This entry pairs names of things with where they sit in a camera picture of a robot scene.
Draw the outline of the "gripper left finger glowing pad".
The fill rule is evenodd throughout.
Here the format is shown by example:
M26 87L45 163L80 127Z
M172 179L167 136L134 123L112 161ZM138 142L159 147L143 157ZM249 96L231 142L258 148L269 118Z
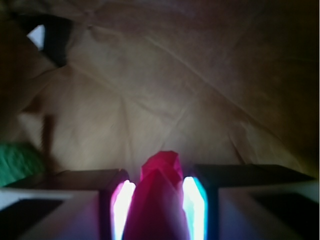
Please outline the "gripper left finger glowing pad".
M25 177L0 189L0 237L120 240L135 187L123 169Z

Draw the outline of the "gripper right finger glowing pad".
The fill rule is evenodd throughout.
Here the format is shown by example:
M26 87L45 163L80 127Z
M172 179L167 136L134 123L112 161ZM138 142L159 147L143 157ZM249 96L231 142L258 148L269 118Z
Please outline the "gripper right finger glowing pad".
M183 182L192 240L317 240L319 182L275 164L196 164Z

